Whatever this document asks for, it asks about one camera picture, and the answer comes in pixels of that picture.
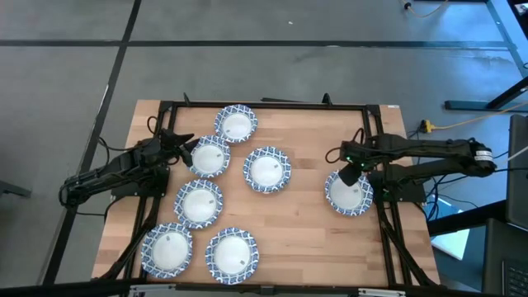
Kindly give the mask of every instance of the blue and white plate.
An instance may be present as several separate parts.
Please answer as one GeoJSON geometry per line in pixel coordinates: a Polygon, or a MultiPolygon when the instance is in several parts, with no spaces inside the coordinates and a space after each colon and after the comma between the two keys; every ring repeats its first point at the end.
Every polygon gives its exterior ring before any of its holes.
{"type": "Polygon", "coordinates": [[[226,228],[210,240],[205,249],[205,264],[218,282],[240,284],[257,269],[257,242],[248,231],[226,228]]]}
{"type": "Polygon", "coordinates": [[[147,233],[141,247],[141,266],[157,278],[179,275],[189,266],[191,257],[191,232],[181,224],[158,225],[147,233]]]}
{"type": "Polygon", "coordinates": [[[191,172],[199,177],[212,178],[225,172],[231,158],[228,144],[216,135],[200,137],[191,152],[191,172]]]}
{"type": "Polygon", "coordinates": [[[347,186],[337,173],[332,172],[324,182],[324,194],[330,205],[343,215],[357,216],[366,212],[374,196],[369,181],[361,176],[355,184],[347,186]]]}
{"type": "Polygon", "coordinates": [[[241,143],[249,139],[257,129],[257,116],[251,108],[242,104],[226,106],[214,120],[216,134],[230,143],[241,143]]]}
{"type": "Polygon", "coordinates": [[[187,228],[202,229],[212,225],[224,205],[222,191],[206,180],[189,181],[177,193],[174,212],[187,228]]]}
{"type": "Polygon", "coordinates": [[[278,148],[257,148],[246,158],[243,175],[246,183],[255,191],[280,191],[290,182],[290,159],[278,148]]]}

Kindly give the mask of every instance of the plate center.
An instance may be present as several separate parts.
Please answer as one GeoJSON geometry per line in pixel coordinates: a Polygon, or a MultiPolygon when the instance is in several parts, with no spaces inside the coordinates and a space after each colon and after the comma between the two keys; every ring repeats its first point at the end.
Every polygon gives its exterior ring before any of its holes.
{"type": "Polygon", "coordinates": [[[347,186],[341,178],[337,178],[330,186],[330,198],[337,206],[345,209],[355,209],[361,203],[363,193],[356,182],[352,186],[347,186]]]}
{"type": "Polygon", "coordinates": [[[215,173],[224,165],[224,153],[214,145],[203,145],[192,154],[192,164],[203,173],[215,173]]]}
{"type": "Polygon", "coordinates": [[[251,132],[251,120],[240,113],[228,115],[224,119],[222,131],[232,139],[242,139],[251,132]]]}
{"type": "Polygon", "coordinates": [[[282,178],[281,163],[273,157],[260,157],[251,165],[251,177],[261,186],[276,185],[282,178]]]}
{"type": "Polygon", "coordinates": [[[214,250],[214,263],[227,274],[237,274],[249,265],[248,243],[238,236],[222,239],[214,250]]]}
{"type": "Polygon", "coordinates": [[[172,270],[178,268],[185,261],[189,246],[183,235],[177,232],[169,232],[156,240],[152,252],[157,267],[163,270],[172,270]]]}
{"type": "Polygon", "coordinates": [[[204,189],[192,191],[183,201],[183,213],[191,221],[204,222],[213,216],[215,210],[215,195],[204,189]]]}

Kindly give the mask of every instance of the yellow cable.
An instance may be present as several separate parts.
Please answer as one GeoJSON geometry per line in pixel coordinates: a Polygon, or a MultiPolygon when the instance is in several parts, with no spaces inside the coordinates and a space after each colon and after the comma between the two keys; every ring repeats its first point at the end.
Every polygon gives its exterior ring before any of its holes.
{"type": "MultiPolygon", "coordinates": [[[[409,6],[407,9],[408,9],[409,11],[411,11],[412,14],[413,14],[415,17],[429,17],[431,14],[433,14],[433,13],[435,13],[435,12],[438,12],[438,10],[439,10],[440,8],[444,7],[444,6],[447,4],[447,1],[449,1],[449,0],[444,0],[444,2],[443,2],[439,7],[437,7],[434,11],[429,12],[429,13],[427,13],[426,15],[423,15],[423,16],[417,14],[411,6],[409,6]]],[[[403,5],[404,5],[404,6],[405,6],[405,4],[407,4],[407,2],[406,2],[405,0],[402,0],[402,2],[403,2],[403,5]]]]}
{"type": "Polygon", "coordinates": [[[511,111],[511,110],[514,110],[516,109],[517,107],[521,107],[521,106],[524,106],[528,104],[528,101],[526,102],[522,102],[521,104],[517,104],[516,106],[512,106],[510,108],[507,108],[505,109],[504,111],[499,111],[499,112],[496,112],[496,113],[492,113],[491,115],[483,115],[483,116],[480,116],[478,118],[474,118],[474,119],[471,119],[471,120],[466,120],[466,121],[463,121],[461,123],[458,123],[458,124],[453,124],[453,125],[448,125],[448,126],[435,126],[435,125],[431,125],[431,129],[432,130],[445,130],[445,129],[450,129],[450,128],[453,128],[453,127],[456,127],[456,126],[460,126],[460,125],[465,125],[465,124],[468,124],[468,123],[472,123],[476,120],[482,120],[482,119],[485,119],[485,118],[488,118],[490,116],[496,116],[496,115],[500,115],[500,114],[503,114],[505,112],[508,112],[508,111],[511,111]]]}

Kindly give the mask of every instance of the gray floor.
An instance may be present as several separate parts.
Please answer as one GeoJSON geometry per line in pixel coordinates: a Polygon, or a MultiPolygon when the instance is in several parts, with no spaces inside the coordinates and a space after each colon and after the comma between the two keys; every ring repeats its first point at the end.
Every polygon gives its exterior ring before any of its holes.
{"type": "MultiPolygon", "coordinates": [[[[0,39],[120,39],[131,0],[0,1],[0,39]]],[[[528,45],[501,1],[497,10],[528,60],[528,45]]],[[[437,3],[417,2],[428,12],[437,3]]],[[[398,0],[144,1],[134,40],[500,40],[483,4],[451,3],[417,19],[398,0]]],[[[0,47],[0,179],[33,190],[0,199],[0,286],[34,285],[61,208],[56,192],[77,170],[106,87],[114,48],[0,47]]],[[[396,104],[408,130],[422,119],[449,125],[482,114],[445,111],[448,99],[486,101],[521,78],[504,50],[343,48],[130,48],[102,135],[122,146],[138,99],[257,101],[276,97],[396,104]]],[[[475,137],[507,150],[508,115],[429,139],[475,137]]],[[[97,152],[95,164],[103,157],[97,152]]],[[[441,193],[477,205],[505,197],[506,175],[468,178],[441,193]]],[[[108,195],[82,211],[102,212],[108,195]]],[[[471,205],[454,202],[461,209],[471,205]]],[[[88,280],[102,219],[76,219],[59,282],[88,280]]]]}

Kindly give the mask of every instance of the wooden tabletop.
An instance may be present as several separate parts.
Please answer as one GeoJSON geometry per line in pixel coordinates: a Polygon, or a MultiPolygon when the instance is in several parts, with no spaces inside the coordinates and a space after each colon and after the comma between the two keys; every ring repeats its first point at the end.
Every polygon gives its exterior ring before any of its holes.
{"type": "MultiPolygon", "coordinates": [[[[146,121],[158,112],[159,101],[138,101],[127,146],[151,136],[146,121]]],[[[398,106],[380,106],[385,133],[405,137],[398,106]]],[[[215,134],[218,108],[178,108],[175,132],[196,137],[215,134]]],[[[325,153],[350,139],[363,126],[359,111],[256,109],[258,128],[245,143],[233,144],[228,170],[211,179],[224,193],[224,209],[213,226],[192,230],[191,264],[171,281],[215,283],[205,265],[205,248],[221,229],[239,227],[257,240],[260,261],[255,274],[244,284],[386,286],[383,249],[375,205],[363,215],[346,217],[325,200],[323,186],[328,174],[344,166],[328,164],[325,153]],[[290,184],[275,194],[253,191],[244,181],[244,159],[256,148],[276,146],[290,158],[290,184]]],[[[370,119],[375,133],[374,119],[370,119]]],[[[412,164],[410,158],[398,160],[412,164]]],[[[182,163],[172,166],[167,194],[162,199],[158,222],[177,222],[172,210],[176,193],[198,177],[182,163]]],[[[126,197],[109,211],[92,275],[100,276],[130,240],[139,198],[126,197]]],[[[409,252],[427,275],[439,283],[431,241],[423,213],[411,203],[399,203],[403,235],[409,252]]],[[[402,282],[398,254],[393,260],[402,282]]],[[[139,275],[136,255],[134,276],[139,275]]]]}

